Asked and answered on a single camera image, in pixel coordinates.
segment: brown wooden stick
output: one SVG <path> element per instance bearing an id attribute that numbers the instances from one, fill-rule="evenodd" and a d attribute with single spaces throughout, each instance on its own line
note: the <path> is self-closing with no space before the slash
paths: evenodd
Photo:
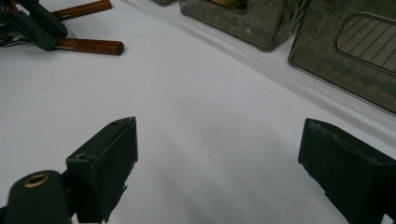
<path id="1" fill-rule="evenodd" d="M 69 7 L 66 9 L 51 12 L 58 20 L 65 21 L 79 16 L 85 16 L 99 11 L 111 9 L 111 2 L 108 0 L 96 1 L 89 4 Z"/>
<path id="2" fill-rule="evenodd" d="M 57 40 L 56 49 L 110 55 L 121 55 L 124 50 L 124 45 L 120 41 L 74 38 L 57 38 Z"/>

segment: white tabletop surface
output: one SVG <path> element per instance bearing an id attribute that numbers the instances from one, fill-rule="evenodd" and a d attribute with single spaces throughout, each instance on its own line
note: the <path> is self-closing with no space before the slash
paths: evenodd
<path id="1" fill-rule="evenodd" d="M 137 119 L 139 161 L 110 224 L 347 223 L 297 162 L 306 118 L 396 159 L 396 118 L 292 68 L 292 39 L 264 53 L 178 4 L 112 3 L 64 24 L 69 37 L 123 41 L 121 56 L 0 49 L 1 206 L 18 179 L 64 171 L 125 117 Z"/>

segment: wooden handle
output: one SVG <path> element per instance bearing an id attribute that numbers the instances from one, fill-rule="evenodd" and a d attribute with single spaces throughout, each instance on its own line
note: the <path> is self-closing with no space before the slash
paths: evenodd
<path id="1" fill-rule="evenodd" d="M 120 41 L 57 38 L 56 49 L 71 50 L 87 53 L 121 55 L 124 45 Z"/>
<path id="2" fill-rule="evenodd" d="M 111 9 L 111 2 L 108 0 L 102 0 L 92 2 L 89 4 L 81 5 L 78 7 L 70 7 L 58 11 L 52 12 L 58 20 L 65 21 L 79 16 L 85 16 L 91 13 Z"/>

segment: white table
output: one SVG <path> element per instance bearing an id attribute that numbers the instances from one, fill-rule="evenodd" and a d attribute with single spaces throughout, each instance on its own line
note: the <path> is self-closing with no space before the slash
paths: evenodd
<path id="1" fill-rule="evenodd" d="M 120 57 L 0 49 L 0 205 L 18 179 L 62 172 L 90 137 L 131 116 L 139 161 L 110 224 L 347 223 L 297 162 L 306 118 L 396 158 L 396 118 L 292 68 L 292 39 L 264 53 L 178 4 L 113 6 L 64 24 L 69 37 L 123 41 Z"/>

